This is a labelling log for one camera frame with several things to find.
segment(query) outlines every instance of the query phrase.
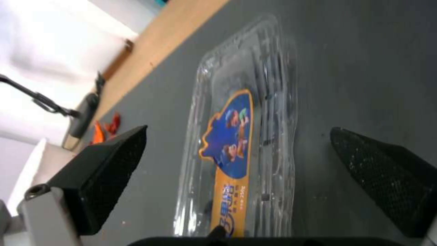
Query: orange object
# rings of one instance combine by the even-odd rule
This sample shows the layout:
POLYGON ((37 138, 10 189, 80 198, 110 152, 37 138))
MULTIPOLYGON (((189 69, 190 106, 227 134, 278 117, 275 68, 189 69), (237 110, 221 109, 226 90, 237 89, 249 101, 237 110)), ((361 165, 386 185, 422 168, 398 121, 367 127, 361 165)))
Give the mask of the orange object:
POLYGON ((105 129, 111 133, 111 135, 114 135, 117 133, 118 128, 120 127, 120 114, 118 112, 115 112, 114 117, 112 118, 111 124, 105 123, 105 129))
POLYGON ((99 144, 99 143, 103 143, 104 141, 105 141, 105 134, 103 133, 100 123, 96 121, 96 123, 94 124, 93 142, 91 144, 99 144))

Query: product label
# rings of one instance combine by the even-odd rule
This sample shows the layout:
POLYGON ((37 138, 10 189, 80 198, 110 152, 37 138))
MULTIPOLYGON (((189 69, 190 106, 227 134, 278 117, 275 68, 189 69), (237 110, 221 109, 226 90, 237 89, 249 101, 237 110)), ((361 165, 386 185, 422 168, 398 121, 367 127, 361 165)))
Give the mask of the product label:
POLYGON ((247 89, 237 91, 209 120, 199 150, 201 158, 218 167, 211 230, 222 225, 230 237, 244 236, 252 129, 252 95, 247 89))

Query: gray table surface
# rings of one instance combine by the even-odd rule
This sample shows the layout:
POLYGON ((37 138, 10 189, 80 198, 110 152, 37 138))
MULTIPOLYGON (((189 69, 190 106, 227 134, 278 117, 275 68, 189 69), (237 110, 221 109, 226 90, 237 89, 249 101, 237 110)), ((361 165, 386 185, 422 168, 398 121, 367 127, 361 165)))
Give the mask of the gray table surface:
POLYGON ((266 13, 297 45, 294 235, 418 243, 402 236, 351 179, 329 144, 329 130, 340 126, 400 144, 437 164, 437 1, 233 0, 103 117, 110 121, 121 112, 121 131, 147 124, 148 142, 102 230, 83 237, 85 245, 172 234, 197 66, 266 13))

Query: plastic packaging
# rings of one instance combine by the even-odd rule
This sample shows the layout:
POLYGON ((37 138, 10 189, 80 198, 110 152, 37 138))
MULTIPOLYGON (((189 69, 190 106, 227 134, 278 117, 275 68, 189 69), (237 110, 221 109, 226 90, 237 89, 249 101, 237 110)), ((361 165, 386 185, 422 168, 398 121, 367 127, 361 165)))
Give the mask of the plastic packaging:
POLYGON ((293 43, 270 15, 204 56, 188 119, 175 235, 206 236, 219 224, 229 236, 291 235, 296 69, 293 43), (246 106, 236 110, 240 99, 246 106), (217 129, 220 120, 227 128, 217 129), (214 130, 235 131, 233 146, 244 154, 225 155, 226 145, 221 158, 203 156, 214 148, 211 141, 227 134, 214 130), (243 165, 243 177, 227 173, 223 158, 243 165))

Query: screw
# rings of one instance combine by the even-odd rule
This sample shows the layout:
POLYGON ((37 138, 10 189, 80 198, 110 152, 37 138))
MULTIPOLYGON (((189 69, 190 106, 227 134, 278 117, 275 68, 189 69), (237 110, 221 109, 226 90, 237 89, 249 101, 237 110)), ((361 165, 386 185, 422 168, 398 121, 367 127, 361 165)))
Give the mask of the screw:
POLYGON ((50 187, 47 184, 39 184, 30 187, 26 193, 24 194, 24 199, 26 201, 29 201, 35 197, 41 196, 43 194, 46 194, 50 191, 50 187))

